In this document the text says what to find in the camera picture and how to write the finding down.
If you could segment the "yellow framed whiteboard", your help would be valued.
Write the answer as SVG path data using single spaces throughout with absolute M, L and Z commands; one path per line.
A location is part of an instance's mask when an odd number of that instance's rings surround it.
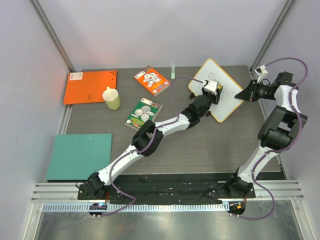
M 242 87 L 231 78 L 213 59 L 208 58 L 191 80 L 188 89 L 195 97 L 200 96 L 204 84 L 200 82 L 215 81 L 222 86 L 218 104 L 212 104 L 206 115 L 211 115 L 217 122 L 224 122 L 244 101 L 235 98 L 242 92 Z

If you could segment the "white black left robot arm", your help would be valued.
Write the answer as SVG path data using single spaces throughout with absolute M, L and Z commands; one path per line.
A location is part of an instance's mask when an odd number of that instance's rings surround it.
M 197 125 L 210 111 L 211 105 L 219 103 L 221 91 L 217 89 L 211 93 L 203 90 L 187 108 L 171 119 L 162 122 L 147 120 L 135 133 L 128 148 L 116 160 L 88 177 L 85 185 L 87 192 L 97 200 L 102 199 L 113 180 L 136 161 L 152 155 L 164 137 Z

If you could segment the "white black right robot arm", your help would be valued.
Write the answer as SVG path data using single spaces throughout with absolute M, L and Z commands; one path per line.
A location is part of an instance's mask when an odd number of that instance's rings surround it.
M 308 117 L 299 111 L 298 87 L 292 78 L 293 74 L 284 71 L 269 85 L 251 80 L 247 88 L 235 95 L 235 98 L 248 102 L 274 100 L 276 106 L 258 133 L 257 148 L 226 182 L 225 190 L 231 198 L 243 198 L 253 191 L 253 183 L 261 170 L 273 157 L 294 144 L 306 124 Z

